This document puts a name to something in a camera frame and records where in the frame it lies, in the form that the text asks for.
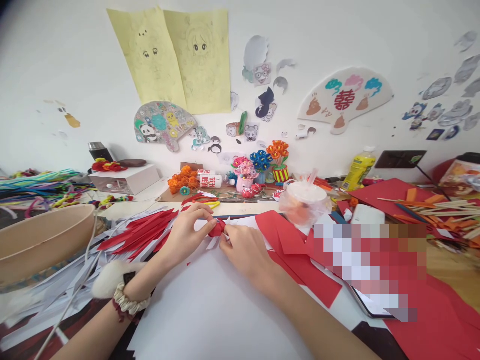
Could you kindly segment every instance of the yellow paper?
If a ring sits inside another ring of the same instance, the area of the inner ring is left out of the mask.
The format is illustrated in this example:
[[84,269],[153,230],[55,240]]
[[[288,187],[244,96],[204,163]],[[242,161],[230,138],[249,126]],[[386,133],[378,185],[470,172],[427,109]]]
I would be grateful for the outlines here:
[[157,7],[141,12],[111,9],[107,12],[141,103],[167,101],[187,109],[182,76],[163,11]]
[[164,11],[191,114],[230,113],[227,10]]

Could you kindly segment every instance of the white box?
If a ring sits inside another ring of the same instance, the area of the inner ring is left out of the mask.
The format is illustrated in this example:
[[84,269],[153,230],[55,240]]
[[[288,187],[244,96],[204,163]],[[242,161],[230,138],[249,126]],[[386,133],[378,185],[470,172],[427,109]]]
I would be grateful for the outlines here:
[[137,195],[160,180],[154,165],[130,167],[120,172],[94,172],[90,179],[101,192]]

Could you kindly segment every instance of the plastic bottle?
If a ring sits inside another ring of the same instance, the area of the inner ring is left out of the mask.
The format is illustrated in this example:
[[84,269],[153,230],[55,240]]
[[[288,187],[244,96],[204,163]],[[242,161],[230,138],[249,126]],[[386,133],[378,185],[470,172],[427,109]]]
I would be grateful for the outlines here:
[[350,167],[350,173],[343,182],[341,188],[346,191],[353,191],[362,185],[362,181],[367,177],[370,170],[377,161],[373,154],[375,146],[365,146],[363,152],[359,153],[353,159]]

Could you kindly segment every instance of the flower pot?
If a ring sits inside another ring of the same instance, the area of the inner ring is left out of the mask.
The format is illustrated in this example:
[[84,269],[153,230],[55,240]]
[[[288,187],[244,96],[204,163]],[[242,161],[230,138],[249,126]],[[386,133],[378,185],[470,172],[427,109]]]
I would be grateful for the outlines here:
[[287,165],[274,166],[273,177],[277,183],[286,182],[290,177],[289,167]]
[[259,172],[258,177],[253,180],[254,184],[265,184],[267,180],[267,173],[266,172]]
[[239,177],[236,181],[236,190],[241,193],[244,189],[251,189],[253,184],[253,179],[247,180],[243,177]]

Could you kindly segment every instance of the tan bowl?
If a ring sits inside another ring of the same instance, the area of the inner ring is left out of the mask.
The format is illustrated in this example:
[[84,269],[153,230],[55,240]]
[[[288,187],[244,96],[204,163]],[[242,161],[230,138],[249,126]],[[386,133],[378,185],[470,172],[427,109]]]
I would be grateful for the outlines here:
[[0,287],[29,278],[85,248],[94,230],[91,204],[75,205],[0,230]]

